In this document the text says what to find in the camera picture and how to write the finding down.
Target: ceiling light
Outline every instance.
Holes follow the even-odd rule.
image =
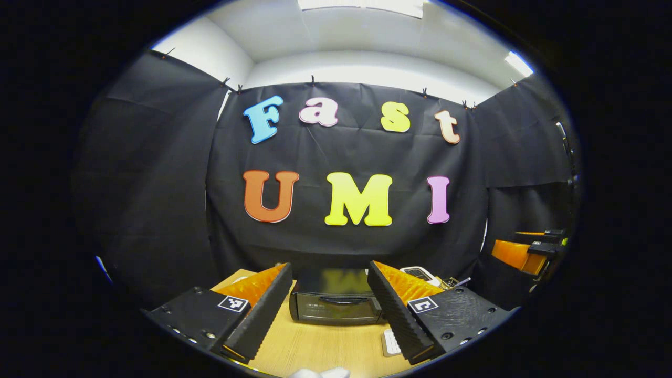
[[[528,77],[534,73],[534,71],[527,65],[520,56],[515,54],[513,51],[509,51],[509,56],[504,58],[504,60],[509,63],[513,68],[517,69],[524,77]]]
[[[422,18],[422,7],[427,0],[297,0],[301,10],[333,7],[381,9]]]

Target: orange letter u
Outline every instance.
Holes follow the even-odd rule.
[[[282,171],[276,174],[276,180],[280,182],[280,199],[278,207],[267,209],[263,206],[263,185],[270,175],[266,171],[247,171],[243,174],[245,179],[245,211],[253,219],[260,222],[277,223],[285,220],[292,211],[292,197],[294,195],[294,183],[298,181],[296,172]]]

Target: white wall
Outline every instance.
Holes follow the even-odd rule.
[[[371,51],[329,51],[296,54],[258,63],[244,88],[283,83],[332,81],[385,85],[422,92],[469,106],[501,89],[463,71],[411,56]]]
[[[170,56],[209,73],[219,81],[236,88],[244,84],[254,66],[252,59],[217,24],[201,17],[161,40],[153,50],[169,52]]]

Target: orange object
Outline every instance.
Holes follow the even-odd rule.
[[[280,182],[280,199],[275,209],[267,209],[261,203],[263,185],[271,177],[266,171],[251,170],[243,174],[245,180],[244,205],[247,214],[260,222],[277,223],[289,217],[292,211],[294,183],[298,181],[296,172],[278,172],[276,180]]]
[[[529,244],[495,240],[493,256],[518,270],[537,275],[546,262],[546,257],[530,254],[528,248]]]
[[[523,272],[534,274],[536,276],[537,274],[539,274],[539,271],[541,271],[545,262],[546,262],[545,256],[528,254],[528,260],[525,261],[525,265],[523,265],[523,267],[520,268],[520,270],[522,270]]]
[[[374,264],[385,276],[385,279],[390,283],[395,293],[401,298],[404,306],[413,299],[428,297],[444,291],[392,266],[381,264],[377,261],[374,261]]]
[[[222,287],[214,292],[222,295],[230,295],[232,297],[246,299],[250,302],[250,306],[254,307],[261,296],[266,292],[266,289],[276,279],[285,264],[274,266],[273,268],[263,270],[253,276],[244,278],[235,284]]]

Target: pink letter i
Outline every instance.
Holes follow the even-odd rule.
[[[443,176],[432,176],[427,178],[427,183],[431,187],[431,214],[427,217],[427,222],[448,222],[450,215],[446,210],[446,187],[450,180]]]

